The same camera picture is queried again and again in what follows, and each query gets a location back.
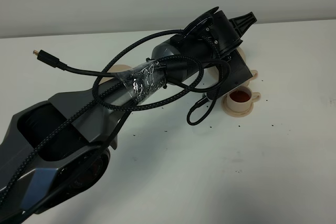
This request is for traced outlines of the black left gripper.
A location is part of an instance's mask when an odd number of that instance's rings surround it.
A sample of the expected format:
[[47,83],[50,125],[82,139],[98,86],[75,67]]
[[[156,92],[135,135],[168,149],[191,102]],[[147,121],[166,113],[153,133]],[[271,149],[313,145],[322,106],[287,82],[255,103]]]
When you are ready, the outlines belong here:
[[206,11],[181,33],[170,38],[170,44],[187,55],[201,55],[208,50],[213,56],[224,57],[242,43],[242,36],[257,22],[253,12],[228,19],[215,7]]

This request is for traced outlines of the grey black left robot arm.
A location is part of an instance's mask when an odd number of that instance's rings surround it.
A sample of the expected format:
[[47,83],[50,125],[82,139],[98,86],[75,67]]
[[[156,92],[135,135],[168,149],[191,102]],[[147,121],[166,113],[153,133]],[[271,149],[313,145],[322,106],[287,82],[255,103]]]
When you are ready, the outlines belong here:
[[256,20],[253,13],[228,19],[215,7],[184,29],[149,35],[120,52],[118,59],[151,39],[169,37],[129,70],[118,70],[116,59],[100,72],[80,70],[36,52],[49,66],[96,80],[89,90],[57,93],[12,117],[1,144],[1,215],[33,205],[41,212],[94,185],[132,112],[189,92],[203,95],[197,109],[247,82],[253,74],[238,47]]

